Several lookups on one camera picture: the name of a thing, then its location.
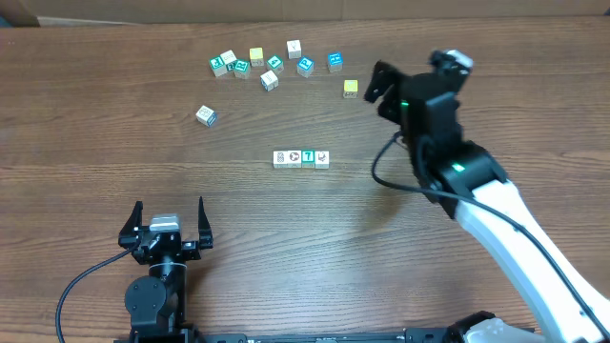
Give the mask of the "green number seven block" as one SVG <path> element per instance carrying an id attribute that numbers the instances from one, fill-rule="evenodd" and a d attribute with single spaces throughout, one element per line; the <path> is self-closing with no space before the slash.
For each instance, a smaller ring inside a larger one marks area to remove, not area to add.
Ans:
<path id="1" fill-rule="evenodd" d="M 315 151 L 303 150 L 301 152 L 301 167 L 312 169 L 315 167 Z"/>

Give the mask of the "white block owl picture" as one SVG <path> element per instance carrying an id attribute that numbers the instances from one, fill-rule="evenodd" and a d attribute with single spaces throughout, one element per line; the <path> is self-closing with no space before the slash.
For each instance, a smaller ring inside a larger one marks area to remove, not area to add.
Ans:
<path id="1" fill-rule="evenodd" d="M 276 169 L 287 168 L 289 161 L 286 157 L 285 151 L 274 151 L 273 152 L 273 165 Z"/>

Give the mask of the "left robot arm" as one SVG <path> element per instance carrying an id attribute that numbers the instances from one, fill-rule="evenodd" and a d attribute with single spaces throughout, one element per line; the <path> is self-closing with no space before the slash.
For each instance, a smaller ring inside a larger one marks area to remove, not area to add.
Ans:
<path id="1" fill-rule="evenodd" d="M 196 240 L 184 240 L 176 214 L 159 214 L 148 226 L 142 224 L 143 203 L 118 234 L 118 245 L 134 260 L 148 267 L 148 274 L 135 279 L 125 292 L 131 316 L 131 342 L 185 342 L 203 340 L 194 324 L 187 322 L 187 263 L 199 260 L 203 250 L 214 246 L 204 202 L 198 202 Z"/>

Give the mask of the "white block red picture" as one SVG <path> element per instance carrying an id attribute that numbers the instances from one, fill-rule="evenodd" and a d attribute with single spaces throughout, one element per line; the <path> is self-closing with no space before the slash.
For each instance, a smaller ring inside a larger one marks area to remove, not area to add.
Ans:
<path id="1" fill-rule="evenodd" d="M 315 168 L 330 168 L 330 153 L 328 151 L 315 151 Z"/>

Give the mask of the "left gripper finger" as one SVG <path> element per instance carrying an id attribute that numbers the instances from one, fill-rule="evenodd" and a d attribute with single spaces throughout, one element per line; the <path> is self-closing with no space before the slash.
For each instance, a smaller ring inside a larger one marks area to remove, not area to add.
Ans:
<path id="1" fill-rule="evenodd" d="M 139 228 L 142 225 L 143 203 L 136 201 L 132 213 L 118 234 L 118 245 L 123 249 L 130 249 L 136 245 Z"/>
<path id="2" fill-rule="evenodd" d="M 197 230 L 198 230 L 198 235 L 199 235 L 199 240 L 198 240 L 199 249 L 200 250 L 212 249 L 214 247 L 214 236 L 213 236 L 211 224 L 205 213 L 204 201 L 203 201 L 202 196 L 199 197 L 197 225 L 198 225 Z"/>

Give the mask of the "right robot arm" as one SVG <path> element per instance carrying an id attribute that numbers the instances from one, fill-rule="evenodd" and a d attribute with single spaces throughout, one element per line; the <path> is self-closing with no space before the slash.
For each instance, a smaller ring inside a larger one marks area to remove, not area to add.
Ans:
<path id="1" fill-rule="evenodd" d="M 378 61 L 364 98 L 397 124 L 416 186 L 375 175 L 387 188 L 424 194 L 494 258 L 535 316 L 540 333 L 478 312 L 449 326 L 445 342 L 606 342 L 609 300 L 591 286 L 530 213 L 505 169 L 463 137 L 457 95 L 474 66 L 458 50 L 435 50 L 431 71 L 408 75 Z"/>

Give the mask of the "white block dark round picture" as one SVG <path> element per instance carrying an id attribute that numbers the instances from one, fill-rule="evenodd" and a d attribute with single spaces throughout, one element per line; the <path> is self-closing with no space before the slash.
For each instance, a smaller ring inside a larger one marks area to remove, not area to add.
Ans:
<path id="1" fill-rule="evenodd" d="M 286 151 L 286 154 L 289 168 L 300 168 L 302 166 L 301 151 Z"/>

